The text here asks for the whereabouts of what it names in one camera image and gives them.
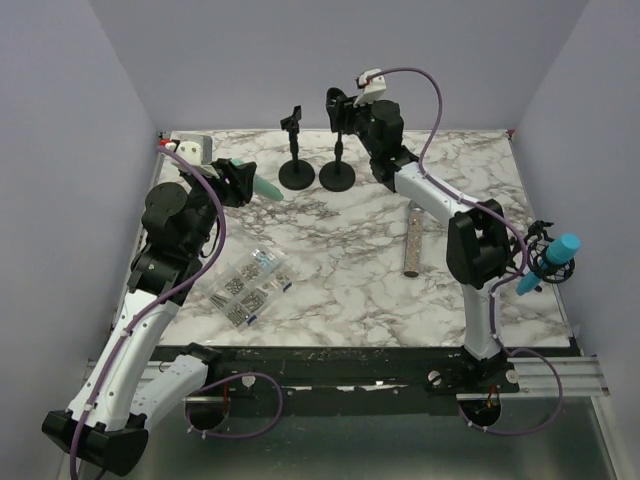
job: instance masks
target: gray wall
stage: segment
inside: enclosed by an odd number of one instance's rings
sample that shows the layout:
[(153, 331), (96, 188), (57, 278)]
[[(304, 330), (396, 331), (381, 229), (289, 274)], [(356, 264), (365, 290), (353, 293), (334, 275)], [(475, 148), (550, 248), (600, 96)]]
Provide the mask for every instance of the gray wall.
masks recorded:
[[(629, 452), (640, 452), (640, 2), (591, 0), (515, 135), (539, 218), (584, 241), (561, 288), (602, 362)], [(640, 474), (640, 458), (636, 455)]]
[[(512, 128), (586, 0), (90, 0), (163, 129), (278, 128), (367, 68), (421, 66), (445, 97), (445, 128)], [(430, 128), (421, 77), (388, 78), (410, 128)]]
[(3, 3), (0, 476), (53, 479), (40, 424), (106, 340), (154, 128), (88, 2)]

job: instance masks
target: dark gray floor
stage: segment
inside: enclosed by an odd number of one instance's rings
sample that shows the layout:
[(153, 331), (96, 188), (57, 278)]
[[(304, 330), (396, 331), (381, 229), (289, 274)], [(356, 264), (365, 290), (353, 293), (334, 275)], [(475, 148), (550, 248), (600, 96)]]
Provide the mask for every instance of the dark gray floor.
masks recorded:
[[(535, 425), (554, 400), (504, 402), (496, 426)], [(262, 420), (245, 420), (246, 428)], [(283, 419), (254, 440), (186, 434), (180, 409), (152, 433), (131, 480), (613, 480), (589, 399), (567, 401), (551, 428), (497, 438), (457, 417), (426, 415)], [(85, 472), (83, 480), (95, 477)], [(119, 477), (106, 476), (108, 479)]]

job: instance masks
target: round black base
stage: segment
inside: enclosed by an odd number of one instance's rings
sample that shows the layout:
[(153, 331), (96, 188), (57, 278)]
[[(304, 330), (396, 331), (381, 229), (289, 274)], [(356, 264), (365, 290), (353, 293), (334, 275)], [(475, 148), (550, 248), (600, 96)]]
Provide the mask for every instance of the round black base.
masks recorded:
[(336, 173), (335, 162), (327, 163), (320, 169), (320, 184), (330, 192), (346, 192), (356, 183), (356, 172), (347, 163), (340, 164), (340, 173)]
[(299, 169), (297, 172), (293, 171), (293, 160), (289, 160), (287, 163), (280, 167), (278, 172), (278, 180), (284, 188), (289, 190), (304, 190), (311, 186), (313, 180), (316, 178), (316, 173), (313, 171), (313, 167), (309, 162), (304, 160), (298, 160)]

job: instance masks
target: black stand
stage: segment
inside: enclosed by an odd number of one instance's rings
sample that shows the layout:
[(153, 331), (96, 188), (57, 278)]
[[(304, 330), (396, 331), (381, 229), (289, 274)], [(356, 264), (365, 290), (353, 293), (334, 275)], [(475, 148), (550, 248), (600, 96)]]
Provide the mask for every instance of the black stand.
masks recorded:
[(302, 118), (302, 107), (298, 105), (294, 107), (293, 114), (290, 117), (280, 120), (282, 130), (289, 132), (289, 149), (291, 150), (292, 160), (280, 167), (278, 180), (284, 188), (289, 190), (304, 190), (309, 187), (316, 174), (309, 162), (298, 158), (298, 133), (300, 133), (300, 124)]
[(334, 152), (336, 160), (327, 163), (320, 169), (320, 184), (330, 192), (346, 192), (356, 183), (356, 172), (348, 163), (342, 162), (342, 132), (338, 132), (338, 140)]

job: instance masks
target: marble tabletop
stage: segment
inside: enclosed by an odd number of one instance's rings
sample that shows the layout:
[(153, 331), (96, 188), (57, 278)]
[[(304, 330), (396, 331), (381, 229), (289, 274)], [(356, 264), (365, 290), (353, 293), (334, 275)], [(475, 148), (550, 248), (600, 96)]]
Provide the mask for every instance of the marble tabletop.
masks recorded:
[[(278, 169), (290, 158), (286, 132), (198, 132), (214, 139), (217, 158), (255, 161), (257, 172), (280, 186)], [(405, 132), (405, 145), (419, 152), (425, 132)], [(304, 130), (300, 158), (316, 170), (333, 160), (335, 136)], [(226, 209), (228, 238), (218, 265), (192, 288), (164, 332), (163, 345), (236, 346), (457, 346), (464, 340), (460, 286), (445, 263), (446, 231), (424, 219), (422, 274), (402, 275), (408, 200), (376, 183), (367, 154), (354, 137), (344, 139), (345, 162), (356, 170), (344, 193), (324, 190), (317, 178), (301, 192), (282, 188), (285, 200), (256, 198)], [(430, 147), (428, 168), (479, 199), (494, 198), (521, 231), (530, 211), (505, 132), (440, 132)], [(165, 162), (159, 182), (176, 181)], [(208, 300), (216, 275), (258, 241), (286, 254), (296, 275), (293, 287), (250, 327), (237, 329)], [(502, 326), (507, 345), (566, 346), (569, 330), (554, 291), (518, 297), (502, 290)]]

